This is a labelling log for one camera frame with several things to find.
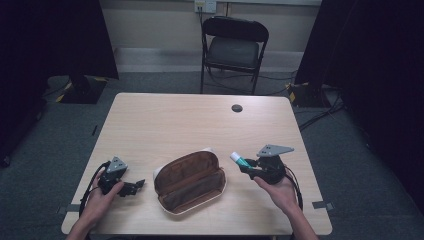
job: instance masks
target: wall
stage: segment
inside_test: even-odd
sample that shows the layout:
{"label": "wall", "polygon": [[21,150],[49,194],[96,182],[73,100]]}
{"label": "wall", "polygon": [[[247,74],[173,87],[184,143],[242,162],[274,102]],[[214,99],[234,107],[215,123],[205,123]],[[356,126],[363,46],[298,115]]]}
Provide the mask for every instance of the wall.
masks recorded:
{"label": "wall", "polygon": [[[100,1],[113,47],[201,49],[193,1]],[[316,4],[217,3],[216,15],[255,20],[269,32],[268,51],[303,52]],[[203,18],[212,16],[204,14]]]}

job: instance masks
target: dark backdrop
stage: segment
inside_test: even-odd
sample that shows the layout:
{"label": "dark backdrop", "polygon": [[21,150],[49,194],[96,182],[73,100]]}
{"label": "dark backdrop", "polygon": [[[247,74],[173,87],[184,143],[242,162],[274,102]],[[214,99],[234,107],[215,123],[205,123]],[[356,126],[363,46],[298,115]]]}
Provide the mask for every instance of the dark backdrop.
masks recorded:
{"label": "dark backdrop", "polygon": [[341,87],[371,148],[424,212],[424,3],[323,0],[296,83]]}
{"label": "dark backdrop", "polygon": [[47,79],[70,73],[118,78],[98,0],[1,1],[0,159],[35,121]]}

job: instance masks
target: electrical outlet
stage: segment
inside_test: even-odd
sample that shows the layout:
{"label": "electrical outlet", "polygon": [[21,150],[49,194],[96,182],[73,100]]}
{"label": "electrical outlet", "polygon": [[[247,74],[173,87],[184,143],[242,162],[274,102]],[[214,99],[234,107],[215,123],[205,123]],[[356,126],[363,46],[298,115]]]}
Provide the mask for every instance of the electrical outlet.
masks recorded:
{"label": "electrical outlet", "polygon": [[195,0],[194,12],[216,13],[216,0]]}
{"label": "electrical outlet", "polygon": [[206,12],[216,13],[216,1],[206,1]]}
{"label": "electrical outlet", "polygon": [[194,1],[194,12],[200,12],[200,11],[206,12],[206,1],[205,0],[195,0]]}

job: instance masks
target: teal marker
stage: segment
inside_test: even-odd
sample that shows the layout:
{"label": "teal marker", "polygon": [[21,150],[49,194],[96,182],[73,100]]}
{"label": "teal marker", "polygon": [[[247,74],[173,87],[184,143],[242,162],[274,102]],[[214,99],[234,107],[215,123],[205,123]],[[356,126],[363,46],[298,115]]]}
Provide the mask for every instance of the teal marker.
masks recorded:
{"label": "teal marker", "polygon": [[238,153],[233,152],[230,155],[230,158],[236,162],[239,166],[244,166],[244,167],[248,167],[248,168],[252,168],[252,166],[249,165],[249,163],[246,162],[246,160],[244,160],[244,158],[240,157],[240,155],[238,155]]}

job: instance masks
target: wooden table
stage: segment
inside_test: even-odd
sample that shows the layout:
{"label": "wooden table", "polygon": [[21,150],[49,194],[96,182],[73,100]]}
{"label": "wooden table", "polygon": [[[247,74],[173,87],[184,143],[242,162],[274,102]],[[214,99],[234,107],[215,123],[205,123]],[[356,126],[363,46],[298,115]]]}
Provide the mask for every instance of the wooden table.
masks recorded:
{"label": "wooden table", "polygon": [[[232,106],[243,111],[236,113]],[[293,147],[282,161],[296,174],[304,212],[319,235],[332,226],[322,201],[291,105],[282,97],[121,93],[113,102],[99,139],[72,200],[79,204],[101,163],[121,158],[129,168],[123,181],[146,179],[135,196],[116,197],[93,234],[136,235],[290,235],[287,217],[269,195],[230,160],[233,151],[257,159],[266,144]],[[182,216],[165,213],[157,200],[153,171],[179,157],[212,147],[227,177],[217,199]],[[62,231],[69,233],[78,213],[68,212]]]}

